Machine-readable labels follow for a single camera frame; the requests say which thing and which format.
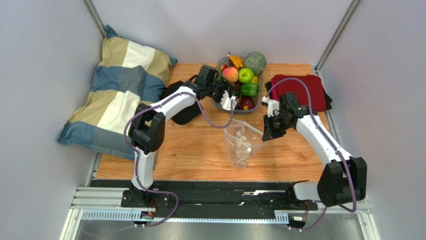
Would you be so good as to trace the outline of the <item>clear polka dot zip bag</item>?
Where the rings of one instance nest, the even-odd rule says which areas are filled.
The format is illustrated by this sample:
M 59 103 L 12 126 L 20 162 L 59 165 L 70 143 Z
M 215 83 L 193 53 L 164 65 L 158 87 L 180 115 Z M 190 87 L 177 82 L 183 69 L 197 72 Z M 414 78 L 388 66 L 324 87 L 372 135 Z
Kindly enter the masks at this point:
M 249 159 L 254 157 L 266 144 L 263 132 L 246 121 L 233 119 L 224 129 L 224 145 L 231 164 L 236 169 L 249 166 Z

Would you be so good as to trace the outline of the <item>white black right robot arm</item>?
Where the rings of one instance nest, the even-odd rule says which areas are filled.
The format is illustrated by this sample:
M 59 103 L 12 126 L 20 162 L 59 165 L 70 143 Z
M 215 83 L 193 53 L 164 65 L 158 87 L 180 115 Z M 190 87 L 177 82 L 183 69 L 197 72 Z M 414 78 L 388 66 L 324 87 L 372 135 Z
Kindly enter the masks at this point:
M 365 199 L 366 161 L 344 150 L 309 105 L 301 105 L 293 92 L 280 96 L 279 100 L 264 96 L 262 105 L 267 107 L 262 140 L 283 137 L 293 128 L 310 144 L 323 166 L 318 181 L 292 184 L 291 193 L 295 199 L 321 202 L 326 207 L 355 204 Z

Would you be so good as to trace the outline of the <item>peach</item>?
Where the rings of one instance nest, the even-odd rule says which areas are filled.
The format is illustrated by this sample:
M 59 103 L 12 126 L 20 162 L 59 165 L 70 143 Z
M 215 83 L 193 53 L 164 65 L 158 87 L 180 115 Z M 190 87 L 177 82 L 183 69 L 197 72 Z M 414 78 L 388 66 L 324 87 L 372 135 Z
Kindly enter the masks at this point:
M 234 66 L 227 67 L 222 71 L 222 76 L 229 83 L 235 83 L 239 80 L 239 70 Z

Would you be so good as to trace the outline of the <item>grey fruit basket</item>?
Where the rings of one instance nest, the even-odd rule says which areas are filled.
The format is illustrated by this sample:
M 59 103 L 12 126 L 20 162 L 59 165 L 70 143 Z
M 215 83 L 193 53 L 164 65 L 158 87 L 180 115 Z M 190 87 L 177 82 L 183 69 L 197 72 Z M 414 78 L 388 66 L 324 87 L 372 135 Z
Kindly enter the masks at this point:
M 219 72 L 219 76 L 222 77 L 222 65 L 227 65 L 229 67 L 229 64 L 231 64 L 229 57 L 222 57 L 216 64 L 217 71 Z M 247 83 L 250 86 L 243 87 L 243 92 L 251 94 L 250 96 L 244 95 L 241 92 L 241 83 L 237 81 L 236 83 L 230 83 L 233 84 L 234 88 L 232 93 L 237 96 L 237 105 L 235 107 L 234 113 L 235 114 L 249 114 L 254 112 L 260 105 L 262 100 L 262 90 L 263 90 L 263 72 L 259 74 L 255 74 L 255 79 L 257 80 L 252 83 Z M 217 101 L 216 99 L 211 99 L 211 103 L 220 111 L 226 112 L 227 110 L 223 109 L 220 103 L 220 100 Z

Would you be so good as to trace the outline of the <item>green apple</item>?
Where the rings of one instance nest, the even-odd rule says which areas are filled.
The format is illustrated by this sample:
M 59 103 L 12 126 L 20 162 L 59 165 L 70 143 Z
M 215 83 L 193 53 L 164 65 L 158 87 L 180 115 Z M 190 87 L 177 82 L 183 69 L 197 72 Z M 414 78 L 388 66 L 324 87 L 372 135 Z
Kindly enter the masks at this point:
M 254 77 L 254 72 L 249 68 L 244 67 L 238 71 L 238 81 L 242 84 L 251 83 Z

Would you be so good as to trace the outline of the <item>green bell pepper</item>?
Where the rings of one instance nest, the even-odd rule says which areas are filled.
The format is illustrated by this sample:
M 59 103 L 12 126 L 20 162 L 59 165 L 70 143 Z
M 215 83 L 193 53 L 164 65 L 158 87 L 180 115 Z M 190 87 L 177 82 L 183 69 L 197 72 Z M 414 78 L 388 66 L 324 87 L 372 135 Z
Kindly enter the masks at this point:
M 246 97 L 257 97 L 259 95 L 260 86 L 257 83 L 242 84 L 239 91 Z

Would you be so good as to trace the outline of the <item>red apple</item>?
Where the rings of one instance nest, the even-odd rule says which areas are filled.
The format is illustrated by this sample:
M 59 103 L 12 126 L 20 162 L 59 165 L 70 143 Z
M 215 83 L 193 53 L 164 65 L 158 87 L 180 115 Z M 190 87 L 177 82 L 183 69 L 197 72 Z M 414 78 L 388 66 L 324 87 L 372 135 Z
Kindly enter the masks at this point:
M 251 97 L 243 97 L 240 100 L 240 107 L 242 110 L 248 111 L 256 106 L 255 101 Z

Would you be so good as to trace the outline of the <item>black cap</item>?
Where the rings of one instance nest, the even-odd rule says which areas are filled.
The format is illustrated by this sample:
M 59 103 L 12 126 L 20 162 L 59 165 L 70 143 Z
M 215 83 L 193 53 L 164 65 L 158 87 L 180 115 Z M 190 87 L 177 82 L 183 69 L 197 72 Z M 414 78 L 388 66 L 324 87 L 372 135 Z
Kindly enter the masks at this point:
M 183 81 L 179 80 L 177 82 L 171 83 L 168 87 L 165 87 L 162 90 L 160 100 L 163 100 L 166 97 L 172 95 L 183 85 L 183 83 Z M 191 106 L 188 106 L 181 110 L 179 113 L 175 114 L 171 119 L 178 125 L 186 125 L 200 114 L 201 110 L 198 104 L 195 102 Z

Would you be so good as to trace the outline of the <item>green cantaloupe melon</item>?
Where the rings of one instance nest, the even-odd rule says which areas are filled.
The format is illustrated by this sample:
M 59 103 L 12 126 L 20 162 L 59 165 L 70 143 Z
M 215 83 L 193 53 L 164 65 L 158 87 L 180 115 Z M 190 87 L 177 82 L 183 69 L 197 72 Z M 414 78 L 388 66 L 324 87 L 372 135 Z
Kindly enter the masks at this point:
M 254 51 L 246 55 L 243 66 L 251 69 L 255 75 L 260 75 L 266 69 L 267 60 L 261 52 Z

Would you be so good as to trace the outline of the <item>red folded cloth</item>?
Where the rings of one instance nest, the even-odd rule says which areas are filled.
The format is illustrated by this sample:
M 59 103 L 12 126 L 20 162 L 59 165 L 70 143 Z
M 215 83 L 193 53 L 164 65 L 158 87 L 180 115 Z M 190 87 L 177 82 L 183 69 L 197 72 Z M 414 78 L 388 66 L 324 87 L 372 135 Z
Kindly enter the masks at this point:
M 318 76 L 312 74 L 305 76 L 277 74 L 265 84 L 266 91 L 268 92 L 279 81 L 286 78 L 297 78 L 306 85 L 310 94 L 311 106 L 315 111 L 325 112 L 327 110 L 332 109 L 331 103 L 333 100 L 327 95 L 326 91 L 324 90 L 322 80 Z M 279 96 L 291 92 L 295 93 L 298 102 L 302 106 L 309 104 L 308 95 L 305 88 L 302 86 L 301 83 L 296 80 L 288 80 L 279 84 L 272 90 L 269 96 L 274 100 L 278 100 Z

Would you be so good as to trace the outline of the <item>striped blue beige pillow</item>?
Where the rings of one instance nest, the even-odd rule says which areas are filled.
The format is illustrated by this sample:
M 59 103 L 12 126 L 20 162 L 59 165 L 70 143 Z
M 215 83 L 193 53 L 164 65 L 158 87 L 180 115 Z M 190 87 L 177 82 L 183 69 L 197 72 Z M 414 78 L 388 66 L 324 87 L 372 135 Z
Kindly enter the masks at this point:
M 56 140 L 133 160 L 134 151 L 124 139 L 125 125 L 139 104 L 160 100 L 178 60 L 118 35 L 109 25 L 104 30 L 102 58 L 87 101 L 68 118 Z

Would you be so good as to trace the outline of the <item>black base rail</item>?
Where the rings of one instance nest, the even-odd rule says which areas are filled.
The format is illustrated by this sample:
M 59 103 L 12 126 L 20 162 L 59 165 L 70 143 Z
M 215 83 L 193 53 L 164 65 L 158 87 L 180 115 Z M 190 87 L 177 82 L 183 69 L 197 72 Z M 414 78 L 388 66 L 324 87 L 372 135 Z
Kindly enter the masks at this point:
M 92 180 L 90 188 L 118 191 L 118 205 L 152 208 L 155 217 L 172 213 L 185 219 L 274 219 L 276 211 L 304 215 L 318 210 L 311 200 L 297 200 L 288 182 L 254 181 L 162 181 L 152 192 L 139 190 L 130 180 Z

